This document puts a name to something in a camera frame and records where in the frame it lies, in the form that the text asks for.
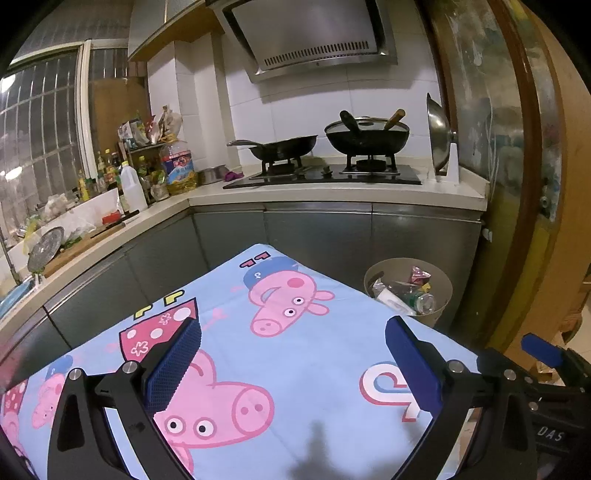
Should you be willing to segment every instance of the stainless steel range hood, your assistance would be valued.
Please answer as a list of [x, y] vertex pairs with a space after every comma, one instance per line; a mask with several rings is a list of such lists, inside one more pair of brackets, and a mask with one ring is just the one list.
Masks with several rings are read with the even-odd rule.
[[397, 62], [385, 0], [209, 0], [252, 82], [327, 65]]

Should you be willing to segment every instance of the window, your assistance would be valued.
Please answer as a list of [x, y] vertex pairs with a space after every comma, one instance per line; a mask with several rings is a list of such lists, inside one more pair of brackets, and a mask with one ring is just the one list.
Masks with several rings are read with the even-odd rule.
[[77, 50], [0, 82], [0, 204], [9, 233], [53, 194], [76, 187]]

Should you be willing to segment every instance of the wooden cutting board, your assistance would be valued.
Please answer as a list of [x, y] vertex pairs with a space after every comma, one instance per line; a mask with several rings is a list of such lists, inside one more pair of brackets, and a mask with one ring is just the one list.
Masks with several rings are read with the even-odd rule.
[[123, 223], [120, 223], [119, 225], [111, 227], [108, 230], [103, 230], [102, 232], [97, 233], [95, 236], [87, 236], [83, 238], [78, 243], [74, 244], [72, 247], [63, 251], [61, 254], [56, 255], [53, 258], [53, 260], [51, 260], [45, 267], [45, 270], [43, 271], [43, 276], [45, 276], [45, 278], [49, 278], [65, 264], [75, 259], [78, 255], [84, 253], [90, 247], [93, 247], [100, 241], [118, 232], [124, 226], [125, 225]]

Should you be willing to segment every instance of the kitchen counter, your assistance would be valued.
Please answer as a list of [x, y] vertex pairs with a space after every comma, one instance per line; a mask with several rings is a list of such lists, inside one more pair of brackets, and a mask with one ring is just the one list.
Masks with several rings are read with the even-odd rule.
[[[6, 344], [12, 343], [10, 340], [27, 320], [74, 279], [142, 233], [191, 207], [240, 203], [361, 202], [448, 207], [477, 212], [486, 210], [488, 184], [471, 172], [461, 170], [459, 185], [438, 181], [426, 171], [417, 173], [422, 185], [318, 183], [223, 190], [223, 183], [215, 183], [158, 202], [132, 218], [123, 229], [59, 269], [0, 320], [0, 351], [5, 352]], [[20, 273], [26, 275], [26, 269]]]

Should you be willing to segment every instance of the wok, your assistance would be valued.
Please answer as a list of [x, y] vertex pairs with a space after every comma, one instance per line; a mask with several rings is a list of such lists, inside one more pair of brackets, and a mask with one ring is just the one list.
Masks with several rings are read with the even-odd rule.
[[329, 142], [341, 153], [352, 157], [357, 155], [393, 156], [408, 140], [408, 125], [397, 122], [391, 129], [384, 130], [387, 118], [360, 116], [355, 118], [361, 132], [351, 131], [342, 121], [328, 125], [324, 132]]
[[251, 140], [234, 140], [233, 142], [228, 143], [228, 147], [252, 145], [250, 151], [256, 158], [262, 160], [264, 163], [272, 164], [279, 160], [299, 158], [310, 153], [312, 148], [314, 148], [314, 145], [316, 145], [316, 137], [318, 137], [318, 135], [290, 138], [289, 140], [266, 144], [253, 142]]

